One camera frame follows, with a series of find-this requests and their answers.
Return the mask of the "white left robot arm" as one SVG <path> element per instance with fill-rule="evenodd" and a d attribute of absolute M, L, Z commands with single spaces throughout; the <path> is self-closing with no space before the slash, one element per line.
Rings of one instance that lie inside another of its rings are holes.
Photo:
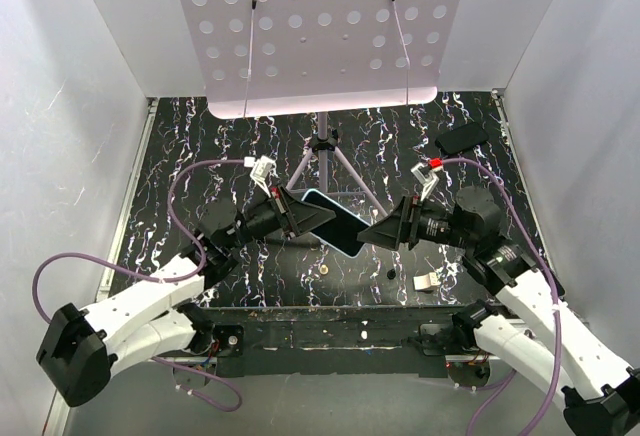
<path fill-rule="evenodd" d="M 283 186 L 259 195 L 247 211 L 228 199 L 212 203 L 196 243 L 148 280 L 82 309 L 68 303 L 56 310 L 36 361 L 65 403 L 78 407 L 138 363 L 172 351 L 203 355 L 215 340 L 215 325 L 193 300 L 235 269 L 239 249 L 273 233 L 307 234 L 335 216 Z"/>

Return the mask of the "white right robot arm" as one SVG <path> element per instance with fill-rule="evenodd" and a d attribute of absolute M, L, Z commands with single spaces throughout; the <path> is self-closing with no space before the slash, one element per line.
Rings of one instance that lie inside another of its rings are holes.
<path fill-rule="evenodd" d="M 525 328 L 479 300 L 452 317 L 454 345 L 480 349 L 509 364 L 540 390 L 553 393 L 576 435 L 626 435 L 639 424 L 639 371 L 607 348 L 563 301 L 542 267 L 500 230 L 501 209 L 491 193 L 468 186 L 452 211 L 405 197 L 361 242 L 396 250 L 421 240 L 464 251 L 467 273 Z"/>

